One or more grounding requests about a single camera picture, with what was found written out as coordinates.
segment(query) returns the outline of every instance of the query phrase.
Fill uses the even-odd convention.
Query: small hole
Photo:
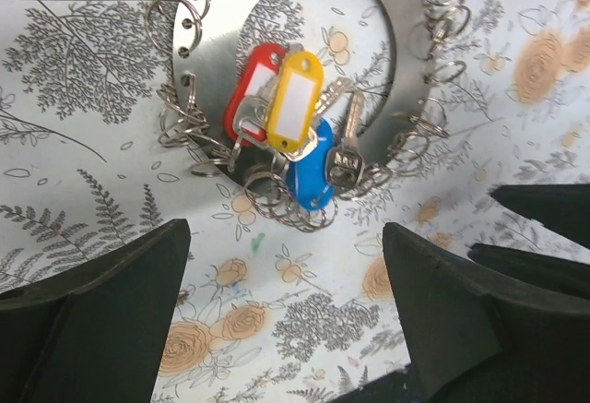
[[[23,295],[25,295],[24,290],[7,290],[2,295],[0,295],[0,300],[16,299],[18,297],[22,297]]]
[[[190,84],[191,78],[187,74],[181,77],[181,85],[183,85],[184,87],[188,87]]]
[[[187,58],[189,55],[190,51],[188,48],[184,48],[183,46],[181,46],[178,49],[178,55],[180,55],[183,59]]]

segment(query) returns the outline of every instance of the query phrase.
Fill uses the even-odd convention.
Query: yellow key tag
[[[268,145],[279,152],[303,147],[323,83],[324,69],[315,55],[303,51],[287,58],[266,121]]]

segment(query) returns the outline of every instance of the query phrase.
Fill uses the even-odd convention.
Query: floral pattern
[[[170,64],[143,31],[147,2],[0,0],[11,21],[0,33],[0,291],[187,218],[191,254],[151,403],[319,403],[405,371],[389,221],[458,255],[481,242],[590,263],[488,196],[498,184],[590,183],[590,0],[467,0],[466,30],[438,52],[467,72],[431,91],[450,137],[431,141],[415,176],[340,202],[336,224],[312,235],[256,214],[228,178],[181,171],[195,149],[158,146],[154,89]],[[403,72],[388,32],[375,0],[263,0],[236,72],[261,41],[300,41],[327,80],[362,89],[364,130]],[[346,103],[327,115],[335,130]],[[441,120],[440,108],[425,110]]]

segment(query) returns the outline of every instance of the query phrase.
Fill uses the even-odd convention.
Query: key tag
[[[334,186],[328,183],[325,164],[334,146],[330,124],[322,119],[317,127],[317,147],[303,160],[292,162],[285,180],[297,203],[310,211],[327,207],[334,196]]]
[[[266,122],[268,145],[279,152],[303,147],[323,83],[324,69],[312,53],[295,53],[285,60]]]
[[[238,132],[233,126],[240,103],[246,96],[256,95],[268,80],[278,74],[285,55],[287,55],[287,50],[276,43],[262,43],[254,48],[240,83],[238,83],[238,87],[223,112],[223,128],[234,142],[238,139]],[[252,145],[247,141],[248,136],[253,137],[258,142],[266,140],[266,131],[251,122],[242,124],[242,131],[244,132],[244,142],[242,144],[245,147]]]

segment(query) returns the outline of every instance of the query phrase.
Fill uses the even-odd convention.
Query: red key tag
[[[260,89],[278,74],[281,62],[286,55],[287,50],[276,43],[262,43],[254,48],[244,69],[242,79],[238,83],[238,88],[231,96],[230,102],[223,113],[223,127],[231,140],[235,141],[238,138],[238,133],[233,129],[233,125],[240,103],[246,96],[258,94]],[[259,142],[266,140],[266,131],[251,122],[244,122],[242,131],[246,134],[244,138],[246,141],[243,143],[246,147],[252,145],[247,142],[247,136],[251,136]]]

